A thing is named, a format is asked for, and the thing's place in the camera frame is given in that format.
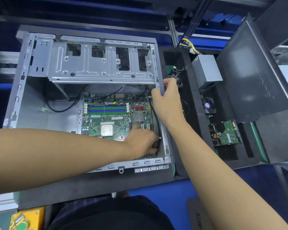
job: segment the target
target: blue surface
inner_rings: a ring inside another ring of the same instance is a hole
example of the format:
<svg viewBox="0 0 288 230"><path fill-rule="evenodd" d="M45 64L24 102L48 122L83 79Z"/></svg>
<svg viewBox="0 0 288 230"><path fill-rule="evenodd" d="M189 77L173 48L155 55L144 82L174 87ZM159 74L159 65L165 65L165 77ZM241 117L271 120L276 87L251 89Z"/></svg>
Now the blue surface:
<svg viewBox="0 0 288 230"><path fill-rule="evenodd" d="M234 170L288 223L288 200L272 165L258 165ZM198 197L189 179L128 191L144 195L157 204L176 230L191 230L187 199Z"/></svg>

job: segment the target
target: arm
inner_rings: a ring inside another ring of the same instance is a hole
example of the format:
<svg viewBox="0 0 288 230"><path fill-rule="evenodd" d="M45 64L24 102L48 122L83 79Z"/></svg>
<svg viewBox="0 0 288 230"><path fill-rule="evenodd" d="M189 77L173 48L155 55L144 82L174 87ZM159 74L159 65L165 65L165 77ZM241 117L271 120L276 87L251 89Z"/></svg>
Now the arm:
<svg viewBox="0 0 288 230"><path fill-rule="evenodd" d="M288 229L287 223L185 121L176 80L152 90L154 108L173 136L185 169L215 229Z"/></svg>
<svg viewBox="0 0 288 230"><path fill-rule="evenodd" d="M0 193L31 189L112 162L155 154L155 132L134 125L125 141L62 131L0 129Z"/></svg>

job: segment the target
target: wire bundle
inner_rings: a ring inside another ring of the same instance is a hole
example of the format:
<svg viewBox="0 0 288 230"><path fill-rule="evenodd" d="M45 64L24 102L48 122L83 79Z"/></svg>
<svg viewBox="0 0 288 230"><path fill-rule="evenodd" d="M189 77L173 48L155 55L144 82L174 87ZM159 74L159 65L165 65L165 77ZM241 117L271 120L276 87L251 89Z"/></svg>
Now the wire bundle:
<svg viewBox="0 0 288 230"><path fill-rule="evenodd" d="M193 49L193 51L196 54L201 54L198 50L195 49L195 47L193 46L193 43L191 43L191 41L187 37L182 38L181 43L179 45L180 46L185 46L185 47L190 47L190 48Z"/></svg>
<svg viewBox="0 0 288 230"><path fill-rule="evenodd" d="M88 106L88 115L121 115L126 113L126 106Z"/></svg>

